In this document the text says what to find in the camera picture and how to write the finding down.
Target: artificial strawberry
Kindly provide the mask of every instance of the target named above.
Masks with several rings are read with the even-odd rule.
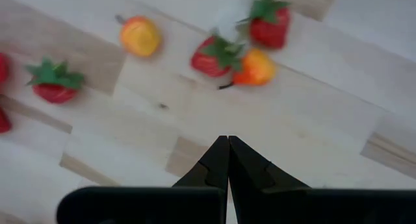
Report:
[[[84,75],[68,72],[66,62],[54,64],[44,58],[40,66],[27,66],[33,75],[27,85],[32,85],[33,92],[47,102],[62,104],[73,99],[82,87]]]
[[[238,55],[242,47],[243,45],[233,44],[214,34],[197,48],[190,65],[210,77],[220,77],[231,68],[241,69]]]
[[[5,82],[8,77],[8,57],[0,53],[0,82]]]
[[[278,67],[266,53],[259,49],[251,49],[242,58],[242,71],[234,72],[233,81],[219,89],[235,84],[259,86],[270,82],[276,76]]]
[[[291,23],[289,3],[275,0],[256,0],[250,16],[239,23],[247,23],[250,38],[271,49],[281,49]]]
[[[12,124],[8,120],[6,113],[0,108],[0,133],[5,133],[10,131]]]

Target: strawberry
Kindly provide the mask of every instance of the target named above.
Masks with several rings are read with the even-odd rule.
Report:
[[[44,58],[40,66],[27,66],[33,75],[27,83],[33,92],[49,103],[62,104],[73,99],[82,86],[84,76],[77,72],[68,72],[66,62],[54,64]]]
[[[5,82],[8,77],[8,58],[4,53],[0,53],[0,82]]]
[[[12,124],[10,124],[6,113],[0,108],[0,133],[8,132],[11,128]]]
[[[210,77],[220,77],[231,68],[241,69],[238,54],[242,47],[213,34],[197,48],[190,65]]]
[[[250,38],[271,49],[281,49],[291,22],[289,3],[275,0],[256,0],[250,16],[239,23],[248,23]]]

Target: toy fruit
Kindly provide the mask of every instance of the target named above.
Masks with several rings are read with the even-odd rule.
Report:
[[[32,85],[33,92],[47,102],[62,104],[73,99],[82,87],[84,75],[68,72],[66,62],[54,64],[44,58],[40,66],[27,66],[33,78],[27,85]]]
[[[5,82],[8,77],[8,57],[0,53],[0,82]]]
[[[210,77],[225,75],[231,68],[241,70],[238,55],[242,47],[214,34],[197,48],[190,65]]]
[[[6,113],[0,108],[0,133],[5,133],[10,131],[12,125],[8,120]]]
[[[219,89],[228,88],[235,84],[264,85],[275,77],[277,68],[264,52],[259,49],[251,49],[242,58],[242,71],[234,72],[233,81],[219,87]]]
[[[124,22],[120,41],[130,52],[138,56],[150,56],[161,43],[162,37],[156,25],[144,16],[135,16]]]
[[[250,38],[271,49],[281,49],[291,23],[289,3],[275,0],[256,0],[250,16],[239,23],[248,23]]]

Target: red strawberry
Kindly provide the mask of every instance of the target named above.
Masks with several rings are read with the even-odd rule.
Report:
[[[231,68],[240,69],[241,63],[237,56],[241,49],[242,45],[232,44],[214,34],[197,48],[190,65],[210,77],[220,77]]]
[[[8,77],[8,58],[4,53],[0,53],[0,82],[5,82]]]
[[[33,85],[33,92],[54,104],[62,104],[74,98],[84,81],[82,74],[67,71],[66,62],[53,64],[46,58],[40,66],[27,66],[27,70],[33,75],[28,83]]]
[[[5,133],[10,131],[12,124],[8,120],[6,113],[0,108],[0,133]]]
[[[291,23],[289,3],[274,0],[254,1],[250,17],[241,22],[250,24],[252,41],[272,49],[281,49]]]

